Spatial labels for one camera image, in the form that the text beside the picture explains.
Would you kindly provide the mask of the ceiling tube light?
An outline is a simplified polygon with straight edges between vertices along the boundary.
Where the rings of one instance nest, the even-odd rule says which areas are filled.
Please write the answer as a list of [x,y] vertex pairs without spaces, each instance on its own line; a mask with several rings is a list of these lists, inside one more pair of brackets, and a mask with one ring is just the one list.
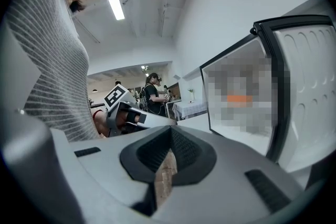
[[121,7],[120,0],[108,0],[116,20],[124,20],[125,16]]

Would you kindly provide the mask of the black mini fridge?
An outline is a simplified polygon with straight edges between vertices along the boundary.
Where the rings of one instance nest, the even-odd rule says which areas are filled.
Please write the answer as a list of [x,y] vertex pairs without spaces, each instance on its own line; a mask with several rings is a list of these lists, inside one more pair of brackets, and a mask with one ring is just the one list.
[[336,29],[330,17],[257,21],[200,72],[214,133],[289,173],[336,151]]

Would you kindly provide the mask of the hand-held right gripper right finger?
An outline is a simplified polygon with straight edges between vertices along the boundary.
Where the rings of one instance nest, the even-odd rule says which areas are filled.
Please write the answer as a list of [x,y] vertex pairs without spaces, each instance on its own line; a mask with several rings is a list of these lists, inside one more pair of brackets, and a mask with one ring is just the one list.
[[217,160],[199,183],[174,186],[153,219],[166,224],[246,224],[271,214],[259,195],[291,203],[302,187],[280,166],[249,146],[200,130],[174,126],[209,145]]

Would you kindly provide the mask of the person's grey striped shirt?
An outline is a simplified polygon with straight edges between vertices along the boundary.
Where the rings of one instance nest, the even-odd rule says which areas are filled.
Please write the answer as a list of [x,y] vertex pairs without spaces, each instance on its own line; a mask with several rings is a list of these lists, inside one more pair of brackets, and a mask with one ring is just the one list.
[[12,0],[5,18],[40,71],[25,112],[62,130],[70,142],[99,138],[87,93],[89,58],[66,0]]

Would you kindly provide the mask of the table with checked cloth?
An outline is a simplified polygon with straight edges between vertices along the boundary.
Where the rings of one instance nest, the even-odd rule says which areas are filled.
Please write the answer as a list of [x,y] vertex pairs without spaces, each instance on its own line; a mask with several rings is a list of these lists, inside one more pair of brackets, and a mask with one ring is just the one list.
[[173,104],[172,111],[175,118],[178,121],[181,121],[205,114],[207,112],[207,108],[205,103],[200,100],[192,102],[180,101]]

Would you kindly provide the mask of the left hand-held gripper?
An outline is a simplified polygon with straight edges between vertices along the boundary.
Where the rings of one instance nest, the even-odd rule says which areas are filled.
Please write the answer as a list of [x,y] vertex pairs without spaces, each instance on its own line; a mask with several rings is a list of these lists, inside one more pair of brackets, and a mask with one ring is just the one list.
[[117,84],[105,97],[108,137],[130,134],[141,129],[176,125],[170,118],[142,111],[130,91]]

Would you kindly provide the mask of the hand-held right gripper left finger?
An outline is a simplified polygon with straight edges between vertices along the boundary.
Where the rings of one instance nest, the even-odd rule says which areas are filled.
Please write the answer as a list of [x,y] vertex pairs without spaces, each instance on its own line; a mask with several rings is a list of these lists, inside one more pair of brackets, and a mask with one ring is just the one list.
[[156,204],[151,184],[133,180],[120,163],[128,145],[169,130],[155,127],[134,134],[68,142],[64,132],[52,129],[58,165],[73,199],[68,209],[75,213],[65,224],[171,224],[140,211]]

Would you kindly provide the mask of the person's left forearm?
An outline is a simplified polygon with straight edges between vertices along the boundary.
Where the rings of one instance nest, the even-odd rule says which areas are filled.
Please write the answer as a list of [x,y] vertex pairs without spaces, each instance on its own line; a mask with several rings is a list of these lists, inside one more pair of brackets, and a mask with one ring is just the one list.
[[110,128],[107,125],[107,114],[105,111],[96,110],[93,115],[93,121],[99,135],[102,138],[109,137]]

